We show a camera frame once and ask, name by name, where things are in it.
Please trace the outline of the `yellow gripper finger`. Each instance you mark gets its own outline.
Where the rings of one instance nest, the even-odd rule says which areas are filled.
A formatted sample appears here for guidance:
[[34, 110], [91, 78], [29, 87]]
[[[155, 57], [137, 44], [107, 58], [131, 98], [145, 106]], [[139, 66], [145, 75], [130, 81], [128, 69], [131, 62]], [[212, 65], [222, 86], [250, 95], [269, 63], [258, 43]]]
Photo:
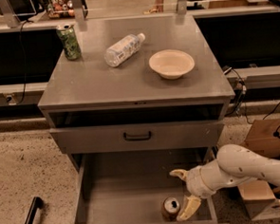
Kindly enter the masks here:
[[192, 217], [201, 205], [201, 199], [198, 196], [185, 196], [183, 198], [183, 206], [177, 215], [176, 220], [182, 222]]
[[180, 180], [185, 181], [188, 177], [188, 173], [186, 170], [184, 169], [180, 169], [180, 170], [172, 170], [169, 173], [172, 177], [178, 177]]

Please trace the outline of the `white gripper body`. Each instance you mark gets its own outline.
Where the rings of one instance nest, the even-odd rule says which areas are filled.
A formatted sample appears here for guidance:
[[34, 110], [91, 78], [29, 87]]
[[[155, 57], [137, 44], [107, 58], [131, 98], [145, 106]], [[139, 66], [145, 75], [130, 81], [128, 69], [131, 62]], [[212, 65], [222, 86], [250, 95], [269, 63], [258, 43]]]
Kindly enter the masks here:
[[185, 179], [186, 188], [189, 190], [192, 196], [199, 197], [201, 199], [206, 199], [208, 197], [211, 197], [215, 193], [215, 191], [210, 189], [204, 183], [200, 171], [200, 165], [188, 171]]

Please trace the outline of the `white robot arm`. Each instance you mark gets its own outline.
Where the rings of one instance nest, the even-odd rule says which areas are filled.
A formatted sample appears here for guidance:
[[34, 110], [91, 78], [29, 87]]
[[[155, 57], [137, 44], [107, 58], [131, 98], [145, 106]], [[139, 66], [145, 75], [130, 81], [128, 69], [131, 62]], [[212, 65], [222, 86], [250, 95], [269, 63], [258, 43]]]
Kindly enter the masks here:
[[190, 193], [183, 198], [176, 218], [182, 222], [197, 212], [202, 199], [211, 197], [222, 188], [258, 179], [280, 187], [280, 160], [266, 158], [244, 146], [226, 144], [210, 163], [190, 170], [172, 170], [169, 174], [182, 179]]

